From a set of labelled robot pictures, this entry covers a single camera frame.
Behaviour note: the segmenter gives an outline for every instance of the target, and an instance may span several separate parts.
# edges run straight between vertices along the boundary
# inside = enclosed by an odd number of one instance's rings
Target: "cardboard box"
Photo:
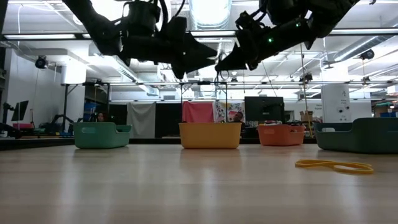
[[[312,121],[313,111],[300,111],[301,121]]]

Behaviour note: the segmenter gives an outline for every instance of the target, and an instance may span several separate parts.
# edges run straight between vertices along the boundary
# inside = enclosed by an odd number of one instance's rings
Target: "wooden table surface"
[[[299,169],[365,162],[374,175]],[[297,147],[130,145],[0,152],[1,224],[398,223],[398,157]]]

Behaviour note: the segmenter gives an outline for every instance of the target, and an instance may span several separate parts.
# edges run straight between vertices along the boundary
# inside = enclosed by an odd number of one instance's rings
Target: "computer monitor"
[[[282,121],[285,123],[283,97],[248,96],[244,98],[246,121]]]
[[[29,104],[29,101],[22,101],[20,103],[17,103],[15,110],[14,110],[14,114],[12,115],[11,121],[24,120],[24,116],[25,116],[28,104]]]

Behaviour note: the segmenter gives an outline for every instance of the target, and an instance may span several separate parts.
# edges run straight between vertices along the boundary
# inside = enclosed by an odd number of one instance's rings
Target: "yellow rubber band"
[[[343,172],[346,174],[373,174],[374,170],[372,169],[371,164],[363,164],[358,162],[336,162],[336,161],[323,161],[316,159],[302,159],[295,163],[296,167],[329,167],[337,172]],[[350,167],[355,169],[344,169],[337,166]]]

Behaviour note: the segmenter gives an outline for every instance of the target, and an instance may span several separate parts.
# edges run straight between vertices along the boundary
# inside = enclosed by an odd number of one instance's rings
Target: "pole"
[[[106,109],[107,109],[107,114],[109,116],[110,113],[110,108],[109,108],[109,102],[111,101],[111,85],[108,83],[108,100],[106,101]]]
[[[4,27],[4,20],[7,13],[8,0],[0,1],[0,34],[2,34],[2,28]]]
[[[180,85],[181,85],[181,122],[183,122],[183,119],[182,119],[183,118],[183,107],[182,107],[183,88],[182,87],[184,86],[184,84],[181,83]]]
[[[228,123],[228,84],[225,83],[225,115],[226,122]]]
[[[69,84],[65,85],[65,99],[63,100],[63,118],[62,118],[62,131],[65,131],[65,122],[67,119],[67,106],[68,106],[68,87]]]

